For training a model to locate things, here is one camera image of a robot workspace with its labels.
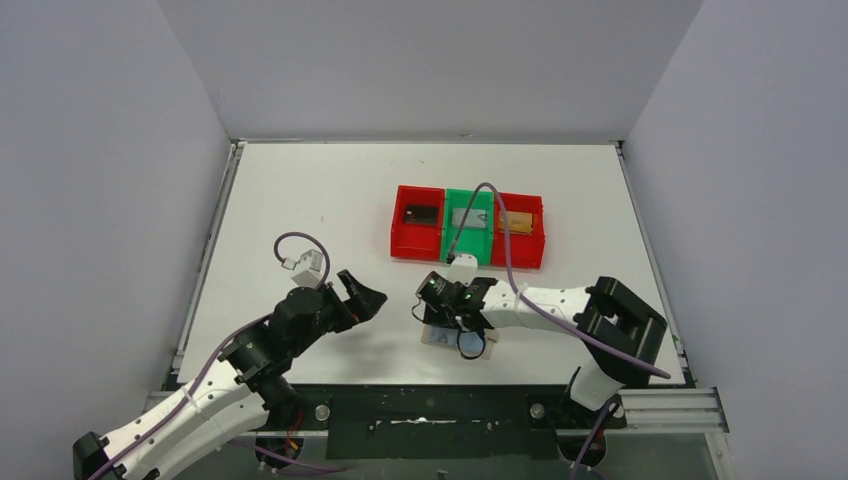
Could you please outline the left red plastic bin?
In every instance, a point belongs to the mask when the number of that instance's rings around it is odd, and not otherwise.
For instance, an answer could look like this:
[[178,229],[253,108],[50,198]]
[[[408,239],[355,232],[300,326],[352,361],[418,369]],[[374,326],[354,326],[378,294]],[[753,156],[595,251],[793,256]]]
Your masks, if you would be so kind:
[[[442,245],[442,221],[445,189],[399,185],[390,231],[390,255],[398,259],[439,261]],[[436,226],[403,223],[407,204],[435,205],[440,209]]]

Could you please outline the red plastic bin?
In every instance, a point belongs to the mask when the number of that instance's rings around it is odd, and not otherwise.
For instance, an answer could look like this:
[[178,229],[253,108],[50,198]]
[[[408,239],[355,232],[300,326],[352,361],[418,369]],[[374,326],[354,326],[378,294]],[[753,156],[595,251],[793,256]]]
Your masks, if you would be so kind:
[[[535,216],[534,232],[532,235],[511,234],[510,253],[514,268],[539,269],[542,264],[545,249],[544,205],[541,196],[515,193],[501,193],[506,211],[530,212]],[[499,267],[506,266],[505,232],[497,228],[501,208],[494,203],[494,239],[491,250],[490,264]]]
[[[442,221],[445,189],[399,185],[390,231],[390,255],[398,259],[439,261],[442,245]],[[436,226],[403,223],[407,204],[435,205],[440,209]]]

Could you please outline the right red plastic bin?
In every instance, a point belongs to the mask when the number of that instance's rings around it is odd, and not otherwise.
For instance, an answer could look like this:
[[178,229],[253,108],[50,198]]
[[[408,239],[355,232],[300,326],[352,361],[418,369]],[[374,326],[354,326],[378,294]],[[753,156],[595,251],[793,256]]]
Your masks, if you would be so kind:
[[[539,269],[542,264],[545,249],[544,205],[541,196],[515,193],[501,193],[506,211],[530,212],[535,216],[534,232],[532,235],[511,234],[510,253],[514,268]],[[499,267],[506,266],[505,232],[497,228],[501,208],[494,203],[494,239],[491,250],[490,264]]]

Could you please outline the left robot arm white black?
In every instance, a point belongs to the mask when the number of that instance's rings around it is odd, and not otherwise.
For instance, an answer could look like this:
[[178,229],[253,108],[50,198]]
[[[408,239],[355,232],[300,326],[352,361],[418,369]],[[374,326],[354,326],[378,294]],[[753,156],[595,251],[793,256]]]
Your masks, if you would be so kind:
[[183,387],[122,427],[76,440],[74,478],[172,479],[243,433],[289,423],[296,400],[284,375],[294,359],[322,336],[371,320],[388,300],[347,270],[338,278],[345,299],[331,284],[292,289],[226,337]]

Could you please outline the green plastic bin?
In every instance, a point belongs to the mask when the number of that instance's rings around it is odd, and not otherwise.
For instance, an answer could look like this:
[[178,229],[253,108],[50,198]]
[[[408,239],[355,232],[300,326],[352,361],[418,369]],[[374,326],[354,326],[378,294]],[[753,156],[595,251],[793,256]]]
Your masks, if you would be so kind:
[[442,245],[440,261],[446,262],[452,242],[454,241],[458,228],[451,226],[451,215],[454,208],[486,209],[489,212],[489,226],[487,229],[465,229],[463,227],[459,240],[454,249],[454,254],[460,253],[473,255],[479,265],[489,265],[491,261],[491,250],[494,239],[494,196],[491,192],[481,191],[474,200],[471,200],[471,190],[447,189],[444,200],[444,216],[442,221]]

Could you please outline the silver credit card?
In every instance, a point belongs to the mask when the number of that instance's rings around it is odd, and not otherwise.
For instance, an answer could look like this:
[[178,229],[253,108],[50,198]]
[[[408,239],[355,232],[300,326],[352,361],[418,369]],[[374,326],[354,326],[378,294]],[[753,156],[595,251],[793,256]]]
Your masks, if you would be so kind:
[[451,215],[451,226],[465,229],[487,229],[489,226],[489,212],[486,209],[454,208]]

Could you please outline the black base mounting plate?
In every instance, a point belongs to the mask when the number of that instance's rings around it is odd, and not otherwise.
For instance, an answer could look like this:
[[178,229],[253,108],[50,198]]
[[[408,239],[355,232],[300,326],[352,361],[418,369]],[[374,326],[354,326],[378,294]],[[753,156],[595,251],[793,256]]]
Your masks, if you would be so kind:
[[329,460],[483,459],[517,455],[554,460],[578,453],[589,435],[626,427],[591,410],[560,385],[297,384],[294,400],[239,440],[275,453],[285,441],[322,440]]

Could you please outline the black credit card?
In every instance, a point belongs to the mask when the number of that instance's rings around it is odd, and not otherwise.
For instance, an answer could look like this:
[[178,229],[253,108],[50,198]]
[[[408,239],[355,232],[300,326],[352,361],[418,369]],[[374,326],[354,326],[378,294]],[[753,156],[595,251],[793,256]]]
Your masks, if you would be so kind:
[[407,204],[403,223],[409,225],[436,226],[439,223],[440,209],[435,205]]

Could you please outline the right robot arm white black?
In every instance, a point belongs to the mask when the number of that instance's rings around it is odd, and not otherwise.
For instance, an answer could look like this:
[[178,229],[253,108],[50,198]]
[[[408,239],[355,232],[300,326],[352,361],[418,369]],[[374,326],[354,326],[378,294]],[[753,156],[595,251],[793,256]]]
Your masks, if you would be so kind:
[[666,319],[615,278],[601,276],[587,287],[515,287],[491,277],[467,283],[431,272],[416,297],[423,322],[458,334],[524,328],[568,334],[580,340],[590,360],[578,368],[563,398],[571,424],[590,425],[602,406],[624,387],[643,388],[650,378],[668,378],[655,362],[667,331]]

